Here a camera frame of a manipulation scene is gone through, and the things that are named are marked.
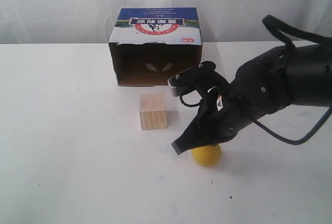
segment robotic arm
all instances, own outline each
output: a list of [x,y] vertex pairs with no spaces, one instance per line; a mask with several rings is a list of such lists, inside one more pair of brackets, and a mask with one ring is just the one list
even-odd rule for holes
[[[285,46],[275,47],[243,64],[231,83],[215,71],[215,64],[210,61],[169,79],[174,96],[179,96],[185,106],[199,106],[188,128],[172,143],[178,155],[230,141],[251,123],[283,142],[299,145],[311,138],[332,114],[332,39],[298,30],[271,15],[263,23]],[[296,48],[280,31],[316,44]],[[198,104],[188,105],[182,96],[194,90],[202,99]],[[257,121],[291,104],[329,109],[297,141],[281,137]]]

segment black wire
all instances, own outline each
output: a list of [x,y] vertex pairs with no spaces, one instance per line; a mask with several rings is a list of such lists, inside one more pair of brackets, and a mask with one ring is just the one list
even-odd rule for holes
[[245,111],[243,111],[247,117],[249,117],[256,125],[258,125],[260,128],[262,128],[264,131],[272,135],[273,137],[281,140],[282,142],[285,142],[290,145],[300,145],[308,141],[321,127],[322,125],[328,120],[328,118],[332,114],[332,107],[330,107],[326,113],[320,118],[320,120],[314,125],[314,127],[308,132],[303,138],[298,140],[291,140],[285,137],[282,137],[275,132],[273,132],[271,129],[267,128],[265,125],[257,121],[255,118],[253,118],[251,115],[247,114]]
[[182,96],[182,95],[180,95],[180,101],[181,101],[181,103],[184,104],[186,107],[197,107],[197,106],[199,106],[199,103],[196,103],[196,104],[193,104],[193,105],[190,105],[190,104],[185,103],[184,100],[183,100],[183,96]]

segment table surface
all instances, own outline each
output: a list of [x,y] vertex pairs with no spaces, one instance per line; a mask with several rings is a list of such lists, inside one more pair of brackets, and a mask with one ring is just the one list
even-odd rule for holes
[[[279,44],[205,43],[203,59],[232,80]],[[196,109],[168,87],[118,87],[107,44],[0,45],[0,58],[0,223],[332,223],[332,120],[300,146],[251,125],[204,168],[171,147]],[[166,94],[167,129],[141,130],[149,92]],[[324,111],[262,122],[300,138]]]

